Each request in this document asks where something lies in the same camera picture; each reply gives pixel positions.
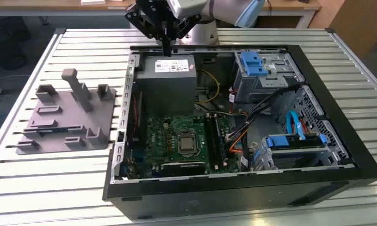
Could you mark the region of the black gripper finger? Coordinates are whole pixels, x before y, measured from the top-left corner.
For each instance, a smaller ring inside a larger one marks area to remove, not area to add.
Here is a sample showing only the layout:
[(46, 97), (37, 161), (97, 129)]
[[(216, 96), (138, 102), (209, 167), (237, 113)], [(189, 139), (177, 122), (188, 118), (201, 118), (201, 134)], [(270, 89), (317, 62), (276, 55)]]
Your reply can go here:
[(150, 11), (148, 15), (142, 15), (141, 10), (130, 9), (126, 11), (125, 18), (136, 29), (149, 39), (156, 39), (162, 47), (162, 54), (166, 56), (166, 38), (162, 27), (162, 20), (157, 12)]
[(196, 14), (181, 20), (173, 19), (166, 22), (166, 56), (172, 54), (173, 42), (177, 39), (182, 39), (194, 25), (200, 22), (201, 15)]

